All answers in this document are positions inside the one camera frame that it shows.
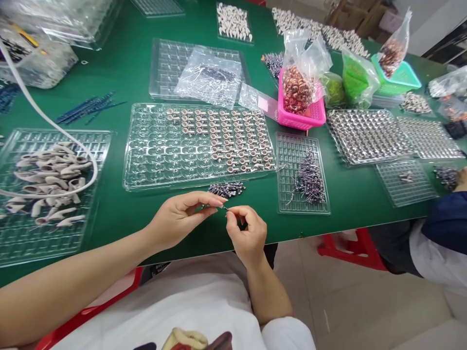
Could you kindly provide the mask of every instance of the green tabletop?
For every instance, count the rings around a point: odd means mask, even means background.
[[[148,190],[133,193],[126,192],[122,187],[131,105],[137,102],[151,102],[148,85],[151,43],[154,37],[241,50],[248,63],[253,87],[277,98],[277,87],[260,60],[263,53],[284,49],[283,38],[277,35],[271,10],[243,1],[228,1],[248,10],[254,36],[254,45],[250,45],[217,37],[215,1],[181,2],[186,11],[184,16],[146,19],[131,1],[127,0],[102,51],[75,50],[80,60],[89,62],[87,65],[78,63],[52,90],[30,89],[39,106],[52,118],[58,117],[91,96],[103,96],[113,90],[116,91],[115,100],[128,101],[125,105],[105,111],[88,126],[85,126],[85,121],[78,121],[67,127],[112,130],[116,133],[97,189],[93,207],[96,219],[93,225],[88,225],[81,251],[108,244],[140,230],[151,220],[163,201],[184,192],[160,193]],[[364,44],[371,53],[377,52],[380,47],[379,44],[368,41]],[[332,59],[334,66],[331,70],[341,75],[341,54],[333,52]],[[409,55],[407,61],[424,86],[434,77],[446,73],[440,64],[423,58]],[[433,108],[438,108],[437,101],[431,100],[430,104]],[[16,127],[48,127],[22,95],[17,97],[11,114],[1,117],[0,133],[8,137]],[[268,128],[273,144],[276,131],[303,133],[282,127],[271,120],[268,120]],[[268,224],[267,243],[406,220],[429,213],[433,201],[394,208],[373,166],[345,167],[326,126],[311,129],[309,135],[320,141],[331,215],[278,215],[275,175],[246,183],[247,189],[229,201],[229,206],[250,205],[255,208]],[[460,145],[467,149],[465,141]],[[458,166],[467,164],[464,160],[454,163]],[[427,170],[432,165],[426,164]],[[443,194],[440,184],[434,180],[432,174],[430,176],[438,192]],[[225,224],[224,215],[219,212],[200,225],[177,247],[151,257],[144,264],[232,250]],[[3,268],[0,270],[0,286],[55,261],[57,259],[48,259]]]

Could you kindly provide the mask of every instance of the human hand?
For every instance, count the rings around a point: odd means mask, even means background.
[[[457,187],[454,192],[467,191],[467,167],[457,172]]]
[[[268,226],[249,206],[229,208],[226,217],[227,233],[232,240],[237,256],[247,270],[259,267],[265,258],[264,244]],[[241,231],[237,225],[238,218],[243,224],[245,221],[248,224],[244,231]]]
[[[227,199],[202,191],[194,191],[167,199],[152,221],[143,229],[157,251],[180,243],[193,229],[217,212]],[[210,207],[196,211],[203,205]]]

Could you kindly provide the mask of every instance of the white cable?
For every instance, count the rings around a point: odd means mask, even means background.
[[[13,73],[13,76],[16,79],[16,82],[18,83],[19,87],[21,88],[21,91],[23,92],[24,96],[26,96],[26,99],[29,101],[31,106],[36,110],[37,113],[39,113],[39,115],[42,118],[45,119],[45,121],[47,123],[52,125],[55,129],[60,131],[63,135],[68,137],[70,140],[72,140],[74,143],[76,143],[79,147],[81,147],[83,149],[83,151],[86,153],[86,155],[91,160],[92,169],[93,169],[91,180],[86,185],[84,185],[83,187],[81,187],[79,189],[76,189],[74,191],[71,191],[71,192],[64,192],[64,193],[60,193],[60,194],[44,194],[44,195],[40,195],[40,194],[29,194],[29,193],[28,194],[26,194],[26,193],[14,193],[14,192],[9,192],[9,191],[5,191],[5,190],[0,189],[0,194],[3,194],[5,196],[11,196],[11,197],[42,199],[42,198],[63,197],[63,196],[69,195],[69,194],[74,194],[74,193],[78,193],[78,192],[81,192],[81,191],[85,190],[86,188],[91,186],[96,181],[97,173],[98,173],[96,158],[92,155],[92,153],[89,151],[89,149],[86,148],[80,141],[75,139],[73,136],[71,136],[69,133],[67,133],[65,130],[63,130],[60,126],[55,124],[49,117],[47,117],[45,115],[44,112],[42,112],[42,110],[39,108],[39,106],[36,104],[36,102],[31,97],[28,89],[26,88],[23,80],[21,79],[21,77],[20,77],[20,75],[18,73],[18,70],[15,67],[15,64],[13,63],[13,60],[11,59],[10,53],[8,52],[7,48],[5,47],[5,45],[3,44],[3,41],[1,39],[0,39],[0,51],[3,54],[3,57],[5,57],[6,63],[8,64],[8,67],[10,67],[11,72]]]

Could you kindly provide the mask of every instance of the red plastic stool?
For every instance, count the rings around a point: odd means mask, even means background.
[[[330,234],[324,235],[324,244],[318,247],[318,254],[369,267],[375,270],[388,271],[371,241],[368,229],[366,227],[358,228],[356,230],[356,234],[358,241],[347,241],[347,247],[345,249],[349,252],[337,250],[334,245],[334,241],[332,240],[332,236]],[[366,254],[368,256],[363,257],[359,254]]]
[[[97,314],[101,313],[106,308],[108,308],[110,305],[116,303],[117,301],[119,301],[123,297],[126,297],[128,294],[130,294],[134,290],[138,289],[138,286],[140,285],[141,274],[143,273],[143,269],[144,269],[143,267],[137,267],[132,272],[130,272],[130,274],[134,273],[134,280],[133,280],[133,283],[132,283],[132,285],[130,287],[125,289],[120,294],[114,296],[112,299],[106,301],[102,305],[91,306],[91,307],[85,308],[83,311],[78,313],[75,317],[73,317],[67,323],[63,324],[62,326],[58,327],[52,333],[50,333],[50,334],[46,335],[45,337],[43,337],[40,340],[39,344],[36,346],[36,350],[49,350],[49,349],[51,349],[55,344],[57,344],[60,340],[65,338],[68,334],[70,334],[76,328],[78,328],[79,326],[85,324],[91,318],[93,318]]]
[[[254,3],[259,6],[264,6],[264,7],[266,6],[266,0],[245,0],[245,1]]]

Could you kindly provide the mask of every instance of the blue sleeve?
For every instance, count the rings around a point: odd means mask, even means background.
[[[440,199],[422,227],[431,241],[467,255],[467,192]]]

